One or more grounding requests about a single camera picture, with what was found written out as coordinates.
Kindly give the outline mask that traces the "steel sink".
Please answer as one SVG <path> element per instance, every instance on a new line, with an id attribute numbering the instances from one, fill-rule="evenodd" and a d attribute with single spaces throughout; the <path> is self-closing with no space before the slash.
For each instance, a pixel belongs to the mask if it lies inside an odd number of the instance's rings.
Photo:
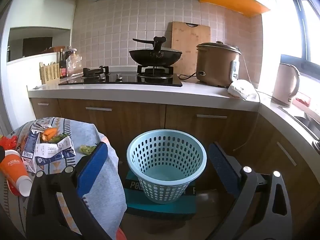
<path id="1" fill-rule="evenodd" d="M 299 123 L 313 137 L 312 146 L 319 153 L 319 122 L 298 108 L 279 106 L 279 109 Z"/>

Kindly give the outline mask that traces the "green leafy vegetable scrap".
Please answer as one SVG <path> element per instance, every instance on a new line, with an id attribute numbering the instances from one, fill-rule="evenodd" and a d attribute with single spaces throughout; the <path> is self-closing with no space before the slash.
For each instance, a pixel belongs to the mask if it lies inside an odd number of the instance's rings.
<path id="1" fill-rule="evenodd" d="M 79 147 L 79 151 L 82 153 L 82 154 L 85 154 L 85 155 L 90 155 L 94 152 L 95 148 L 97 146 L 94 145 L 94 146 L 89 146 L 89 145 L 81 145 Z"/>

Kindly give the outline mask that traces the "orange peel piece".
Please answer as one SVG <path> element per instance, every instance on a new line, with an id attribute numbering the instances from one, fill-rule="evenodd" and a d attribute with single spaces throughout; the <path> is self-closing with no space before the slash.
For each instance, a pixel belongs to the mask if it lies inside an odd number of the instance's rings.
<path id="1" fill-rule="evenodd" d="M 48 142 L 57 135 L 57 132 L 58 132 L 57 127 L 48 128 L 42 133 L 41 138 L 43 141 Z"/>

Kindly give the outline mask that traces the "white folded cloth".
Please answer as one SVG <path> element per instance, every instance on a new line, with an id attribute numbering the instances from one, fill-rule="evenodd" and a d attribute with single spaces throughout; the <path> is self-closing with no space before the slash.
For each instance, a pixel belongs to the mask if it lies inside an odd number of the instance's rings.
<path id="1" fill-rule="evenodd" d="M 236 80 L 228 87 L 227 92 L 233 97 L 241 98 L 242 100 L 255 100 L 258 96 L 254 86 L 247 80 Z"/>

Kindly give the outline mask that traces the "pink electric kettle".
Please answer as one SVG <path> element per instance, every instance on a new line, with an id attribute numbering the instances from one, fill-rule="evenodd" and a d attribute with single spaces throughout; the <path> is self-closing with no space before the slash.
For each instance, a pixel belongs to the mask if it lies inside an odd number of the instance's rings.
<path id="1" fill-rule="evenodd" d="M 298 93 L 299 83 L 299 70 L 292 64 L 280 63 L 272 100 L 285 107 L 290 107 L 292 99 Z"/>

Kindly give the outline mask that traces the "orange paper cup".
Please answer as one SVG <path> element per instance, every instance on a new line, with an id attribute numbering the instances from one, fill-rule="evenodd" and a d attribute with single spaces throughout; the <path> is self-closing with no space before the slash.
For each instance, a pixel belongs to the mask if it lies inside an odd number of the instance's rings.
<path id="1" fill-rule="evenodd" d="M 15 150 L 6 150 L 4 152 L 1 171 L 22 196 L 29 197 L 33 181 L 28 176 L 20 154 Z"/>

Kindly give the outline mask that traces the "crushed blue white milk carton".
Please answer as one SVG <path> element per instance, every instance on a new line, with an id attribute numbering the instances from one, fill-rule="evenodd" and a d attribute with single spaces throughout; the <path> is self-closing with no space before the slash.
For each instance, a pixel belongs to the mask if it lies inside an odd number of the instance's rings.
<path id="1" fill-rule="evenodd" d="M 71 138 L 64 133 L 57 132 L 57 135 L 50 141 L 43 141 L 42 133 L 48 128 L 52 127 L 34 123 L 29 129 L 21 153 L 21 158 L 28 172 L 36 173 L 38 166 L 76 156 Z"/>

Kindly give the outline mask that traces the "teal stool under basket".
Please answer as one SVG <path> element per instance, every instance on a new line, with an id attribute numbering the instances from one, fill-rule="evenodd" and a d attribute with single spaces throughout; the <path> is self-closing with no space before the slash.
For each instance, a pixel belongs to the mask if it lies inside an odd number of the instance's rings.
<path id="1" fill-rule="evenodd" d="M 124 181 L 124 191 L 126 197 L 127 210 L 130 215 L 167 219 L 167 220 L 189 220 L 196 214 L 196 187 L 191 182 L 182 191 L 182 194 L 174 202 L 157 203 L 158 200 L 168 200 L 170 196 L 174 196 L 169 190 L 157 191 L 159 197 L 154 201 L 150 199 L 155 193 L 146 194 L 144 187 L 148 190 L 153 186 L 145 183 L 140 185 L 139 179 L 132 171 L 129 171 Z"/>

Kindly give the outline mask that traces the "wooden cutting board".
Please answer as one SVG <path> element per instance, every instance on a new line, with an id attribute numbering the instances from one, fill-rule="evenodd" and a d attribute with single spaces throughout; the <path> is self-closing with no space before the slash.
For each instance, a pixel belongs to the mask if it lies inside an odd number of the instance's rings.
<path id="1" fill-rule="evenodd" d="M 210 42 L 210 27 L 205 25 L 173 22 L 171 48 L 182 52 L 174 63 L 174 73 L 191 75 L 196 71 L 197 45 Z"/>

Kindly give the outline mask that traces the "clear plastic food bag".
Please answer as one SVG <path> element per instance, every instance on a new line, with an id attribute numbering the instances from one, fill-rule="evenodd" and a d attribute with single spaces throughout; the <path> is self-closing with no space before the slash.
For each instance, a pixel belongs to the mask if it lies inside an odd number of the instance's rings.
<path id="1" fill-rule="evenodd" d="M 77 49 L 70 48 L 67 50 L 65 58 L 67 77 L 83 73 L 82 56 L 78 53 Z"/>

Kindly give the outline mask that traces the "woven beige utensil basket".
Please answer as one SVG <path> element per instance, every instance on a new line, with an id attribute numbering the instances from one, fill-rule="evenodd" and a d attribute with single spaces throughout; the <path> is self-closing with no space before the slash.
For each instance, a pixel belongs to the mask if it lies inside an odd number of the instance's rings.
<path id="1" fill-rule="evenodd" d="M 40 78 L 43 85 L 57 83 L 60 81 L 59 63 L 51 62 L 48 65 L 39 63 Z"/>

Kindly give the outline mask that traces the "wooden base cabinets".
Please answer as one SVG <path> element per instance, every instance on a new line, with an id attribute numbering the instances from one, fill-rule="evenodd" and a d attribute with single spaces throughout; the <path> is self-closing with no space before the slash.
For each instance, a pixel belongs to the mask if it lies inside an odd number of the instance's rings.
<path id="1" fill-rule="evenodd" d="M 151 129 L 187 132 L 205 147 L 218 142 L 243 165 L 282 173 L 294 223 L 319 214 L 319 159 L 291 125 L 272 112 L 259 113 L 190 106 L 80 99 L 31 100 L 35 116 L 62 117 L 95 124 L 121 160 L 130 141 Z"/>

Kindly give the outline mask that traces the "light blue perforated trash basket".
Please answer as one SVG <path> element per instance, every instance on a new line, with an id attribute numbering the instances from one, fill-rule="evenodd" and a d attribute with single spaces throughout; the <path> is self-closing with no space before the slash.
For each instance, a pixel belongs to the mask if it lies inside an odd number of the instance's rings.
<path id="1" fill-rule="evenodd" d="M 157 191 L 169 190 L 175 195 L 157 203 L 174 202 L 185 187 L 204 171 L 207 154 L 203 145 L 192 135 L 174 129 L 147 131 L 133 139 L 126 152 L 130 170 L 140 185 L 153 186 L 144 192 L 151 200 L 159 197 Z"/>

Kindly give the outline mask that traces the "black glass gas stove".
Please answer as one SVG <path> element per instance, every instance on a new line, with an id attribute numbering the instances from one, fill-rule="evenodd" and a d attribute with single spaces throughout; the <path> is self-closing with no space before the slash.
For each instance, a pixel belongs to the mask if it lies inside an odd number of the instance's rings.
<path id="1" fill-rule="evenodd" d="M 84 68 L 83 74 L 60 83 L 67 85 L 129 84 L 182 87 L 174 68 L 138 66 L 135 72 L 111 72 L 108 66 Z"/>

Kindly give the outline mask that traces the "brown rice cooker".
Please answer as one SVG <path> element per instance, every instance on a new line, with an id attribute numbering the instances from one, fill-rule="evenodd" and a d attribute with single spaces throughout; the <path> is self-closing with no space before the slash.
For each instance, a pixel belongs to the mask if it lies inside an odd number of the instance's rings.
<path id="1" fill-rule="evenodd" d="M 207 85 L 229 87 L 239 79 L 241 51 L 221 41 L 197 45 L 196 78 Z"/>

